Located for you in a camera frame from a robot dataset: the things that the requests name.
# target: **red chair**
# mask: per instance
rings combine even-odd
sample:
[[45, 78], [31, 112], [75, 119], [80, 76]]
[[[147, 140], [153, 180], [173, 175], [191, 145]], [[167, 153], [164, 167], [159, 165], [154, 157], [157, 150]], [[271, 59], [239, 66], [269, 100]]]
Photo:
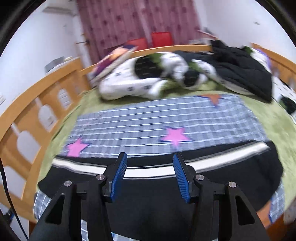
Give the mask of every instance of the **red chair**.
[[126, 42], [126, 44], [132, 44], [132, 45], [138, 46], [137, 51], [148, 48], [148, 43], [145, 38], [129, 40]]
[[170, 32], [151, 33], [153, 47], [164, 47], [174, 45]]

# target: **air conditioner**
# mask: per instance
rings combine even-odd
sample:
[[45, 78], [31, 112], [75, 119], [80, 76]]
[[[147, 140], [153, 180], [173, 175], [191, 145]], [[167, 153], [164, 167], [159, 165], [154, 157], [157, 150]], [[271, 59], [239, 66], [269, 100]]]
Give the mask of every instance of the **air conditioner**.
[[69, 0], [46, 0], [43, 12], [74, 15], [73, 3]]

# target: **green mattress cover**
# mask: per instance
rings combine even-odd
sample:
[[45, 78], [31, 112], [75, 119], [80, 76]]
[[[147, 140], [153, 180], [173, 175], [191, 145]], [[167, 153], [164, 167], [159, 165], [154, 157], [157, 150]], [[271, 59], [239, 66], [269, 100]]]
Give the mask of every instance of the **green mattress cover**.
[[[207, 93], [232, 93], [221, 87], [223, 91], [196, 91], [190, 92], [179, 89], [178, 92], [167, 93], [166, 98], [201, 95]], [[275, 101], [271, 104], [264, 103], [256, 97], [241, 95], [246, 106], [250, 108], [262, 123], [266, 134], [277, 147], [279, 159], [284, 167], [283, 184], [285, 190], [285, 209], [291, 204], [296, 195], [296, 125], [290, 115]], [[118, 100], [104, 101], [100, 99], [96, 89], [84, 92], [79, 105], [72, 110], [63, 120], [61, 127], [53, 136], [45, 153], [38, 181], [42, 180], [48, 173], [52, 160], [59, 154], [63, 144], [67, 140], [77, 117], [81, 114], [98, 112], [130, 103], [147, 101], [141, 97], [126, 96]]]

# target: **white stripe on black garment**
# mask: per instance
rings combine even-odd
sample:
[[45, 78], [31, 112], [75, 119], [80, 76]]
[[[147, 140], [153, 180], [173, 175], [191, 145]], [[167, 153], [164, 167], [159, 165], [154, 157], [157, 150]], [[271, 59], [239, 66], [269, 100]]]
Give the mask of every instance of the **white stripe on black garment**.
[[[225, 152], [217, 153], [211, 156], [198, 158], [198, 160], [186, 161], [188, 165], [193, 166], [197, 172], [210, 171], [237, 162], [241, 162], [254, 155], [258, 155], [268, 150], [269, 146], [264, 142], [252, 142], [237, 148], [229, 149]], [[89, 164], [75, 163], [64, 159], [54, 158], [52, 165], [68, 169], [75, 173], [97, 175], [105, 171], [105, 167], [98, 167]], [[157, 167], [138, 167], [127, 168], [124, 179], [155, 179], [175, 176], [174, 168], [169, 166]]]

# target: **patterned curtain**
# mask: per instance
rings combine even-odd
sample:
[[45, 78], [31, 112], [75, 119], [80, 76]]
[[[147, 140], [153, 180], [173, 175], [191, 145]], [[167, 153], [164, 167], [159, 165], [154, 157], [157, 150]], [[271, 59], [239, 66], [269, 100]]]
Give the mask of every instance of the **patterned curtain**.
[[150, 32], [171, 32], [175, 45], [200, 37], [200, 25], [193, 0], [140, 0], [140, 15]]
[[137, 0], [77, 0], [93, 63], [128, 40], [145, 37]]

